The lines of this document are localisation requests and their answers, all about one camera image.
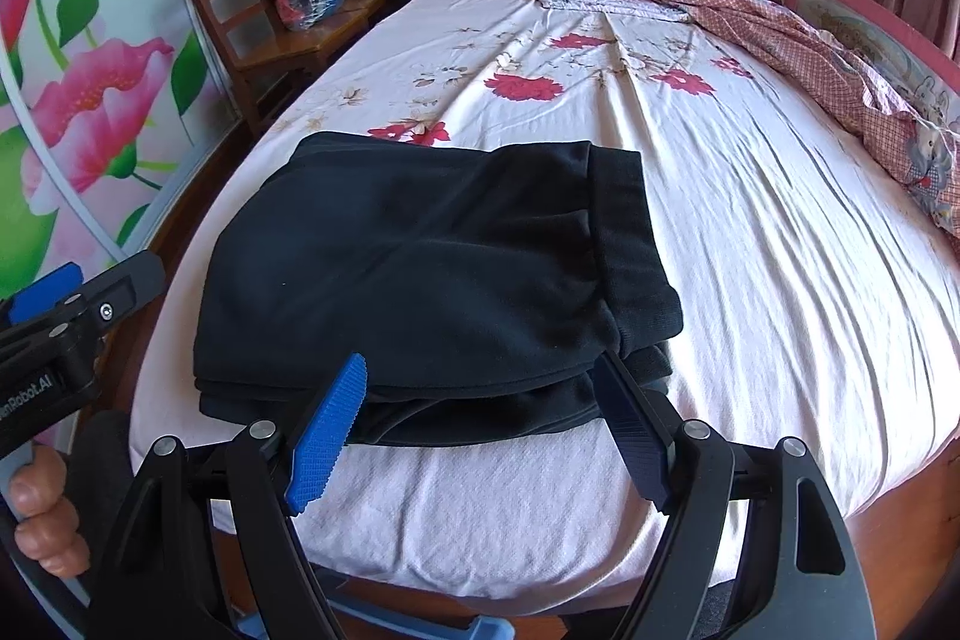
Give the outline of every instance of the wall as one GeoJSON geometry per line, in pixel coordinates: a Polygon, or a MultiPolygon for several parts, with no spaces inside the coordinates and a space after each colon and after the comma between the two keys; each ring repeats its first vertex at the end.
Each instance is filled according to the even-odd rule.
{"type": "Polygon", "coordinates": [[[145,247],[236,124],[186,0],[0,0],[0,298],[145,247]]]}

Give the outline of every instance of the wooden chair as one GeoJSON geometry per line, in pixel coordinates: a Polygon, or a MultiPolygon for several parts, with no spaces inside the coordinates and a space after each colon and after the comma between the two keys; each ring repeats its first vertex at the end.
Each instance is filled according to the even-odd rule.
{"type": "Polygon", "coordinates": [[[345,0],[335,14],[306,31],[284,26],[272,0],[255,4],[220,20],[214,0],[193,0],[203,28],[217,49],[233,82],[233,97],[257,139],[299,93],[322,74],[330,57],[370,27],[370,18],[385,0],[345,0]],[[265,15],[272,36],[238,55],[229,34],[244,23],[265,15]],[[258,95],[254,87],[262,78],[282,78],[258,95]]]}

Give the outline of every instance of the bed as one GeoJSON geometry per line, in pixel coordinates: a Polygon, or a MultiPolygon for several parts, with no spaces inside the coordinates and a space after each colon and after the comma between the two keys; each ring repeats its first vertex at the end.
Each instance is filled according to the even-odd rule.
{"type": "MultiPolygon", "coordinates": [[[[131,411],[134,465],[162,434],[192,446],[237,431],[197,410],[191,346],[205,268],[266,177],[304,136],[330,130],[480,149],[588,139],[640,150],[659,251],[685,309],[670,346],[672,401],[727,439],[805,439],[845,515],[923,470],[957,432],[960,265],[946,235],[794,84],[687,23],[534,0],[414,0],[277,121],[203,218],[152,335],[133,338],[149,338],[131,411]]],[[[128,373],[131,345],[110,359],[128,373]]],[[[947,513],[954,493],[938,468],[901,506],[947,513]]],[[[228,507],[214,517],[232,528],[228,507]]],[[[731,508],[715,582],[733,577],[745,518],[731,508]]],[[[467,448],[351,446],[296,528],[310,560],[344,574],[512,615],[630,602],[664,519],[637,497],[594,421],[467,448]]],[[[947,531],[937,543],[955,543],[947,531]]],[[[861,545],[869,538],[861,530],[861,545]]],[[[944,552],[915,554],[935,582],[944,552]]],[[[896,557],[884,566],[888,584],[906,582],[896,557]]]]}

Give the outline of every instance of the red flower print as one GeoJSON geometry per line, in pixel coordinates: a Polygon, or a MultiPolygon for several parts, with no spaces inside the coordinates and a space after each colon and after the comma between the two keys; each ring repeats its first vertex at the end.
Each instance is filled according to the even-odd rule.
{"type": "Polygon", "coordinates": [[[721,68],[723,71],[729,71],[731,74],[736,74],[738,77],[749,77],[750,79],[754,78],[750,71],[747,71],[743,68],[743,65],[736,59],[726,56],[724,58],[714,58],[710,63],[714,64],[717,68],[721,68]]]}
{"type": "Polygon", "coordinates": [[[510,101],[552,101],[563,92],[563,85],[549,77],[533,79],[515,74],[494,74],[484,85],[496,95],[509,98],[510,101]]]}
{"type": "Polygon", "coordinates": [[[400,138],[413,128],[413,125],[408,124],[408,122],[395,122],[385,128],[371,128],[367,133],[377,139],[390,139],[399,142],[400,138]]]}
{"type": "Polygon", "coordinates": [[[389,139],[392,142],[409,142],[432,148],[435,142],[449,142],[450,135],[443,121],[429,124],[424,121],[400,121],[385,128],[371,128],[367,132],[377,139],[389,139]]]}
{"type": "Polygon", "coordinates": [[[671,68],[666,74],[654,74],[650,78],[665,82],[675,91],[687,91],[690,95],[708,92],[709,95],[713,95],[712,85],[704,82],[704,78],[684,71],[682,68],[671,68]]]}
{"type": "MultiPolygon", "coordinates": [[[[131,145],[167,82],[173,55],[160,38],[139,47],[110,39],[74,58],[61,81],[47,83],[32,114],[78,194],[104,175],[131,175],[136,165],[131,145]]],[[[20,174],[36,215],[56,209],[55,188],[34,151],[24,154],[20,174]]]]}
{"type": "Polygon", "coordinates": [[[416,133],[415,128],[410,140],[414,145],[424,145],[426,148],[432,148],[435,142],[449,142],[450,135],[446,133],[443,121],[437,121],[432,126],[424,128],[421,133],[416,133]]]}
{"type": "Polygon", "coordinates": [[[550,47],[562,49],[583,49],[584,47],[599,47],[600,44],[609,44],[609,39],[597,39],[595,36],[584,36],[579,33],[568,33],[560,39],[550,40],[550,47]]]}

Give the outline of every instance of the blue gripper pad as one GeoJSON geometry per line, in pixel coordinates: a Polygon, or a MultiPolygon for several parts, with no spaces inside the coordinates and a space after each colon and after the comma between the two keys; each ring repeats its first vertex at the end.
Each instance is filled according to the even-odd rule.
{"type": "Polygon", "coordinates": [[[56,302],[65,299],[83,285],[83,272],[75,263],[64,263],[50,274],[13,295],[7,314],[11,325],[23,323],[40,313],[53,309],[56,302]]]}
{"type": "Polygon", "coordinates": [[[304,512],[309,501],[323,494],[366,395],[367,363],[363,356],[354,353],[294,448],[293,474],[285,495],[292,514],[304,512]]]}

